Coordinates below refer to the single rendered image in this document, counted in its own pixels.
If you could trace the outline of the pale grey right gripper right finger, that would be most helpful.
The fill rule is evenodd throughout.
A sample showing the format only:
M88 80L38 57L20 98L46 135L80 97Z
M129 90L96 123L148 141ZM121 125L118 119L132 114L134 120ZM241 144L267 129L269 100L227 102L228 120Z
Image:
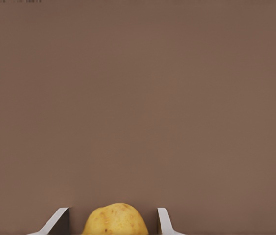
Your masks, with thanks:
M182 235L176 230L174 230L168 210L164 207L157 208L157 233L159 235Z

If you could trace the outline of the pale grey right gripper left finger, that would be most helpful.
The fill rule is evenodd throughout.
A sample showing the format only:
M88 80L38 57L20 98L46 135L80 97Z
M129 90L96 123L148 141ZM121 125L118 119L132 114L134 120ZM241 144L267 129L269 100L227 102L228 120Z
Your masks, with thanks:
M59 208L43 227L30 235L69 235L70 208Z

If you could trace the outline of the yellow potato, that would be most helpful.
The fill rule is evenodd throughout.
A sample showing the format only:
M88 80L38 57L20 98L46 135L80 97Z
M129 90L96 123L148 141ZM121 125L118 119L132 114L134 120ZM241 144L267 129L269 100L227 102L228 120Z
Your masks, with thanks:
M126 203L114 203L95 209L81 235L149 235L140 212Z

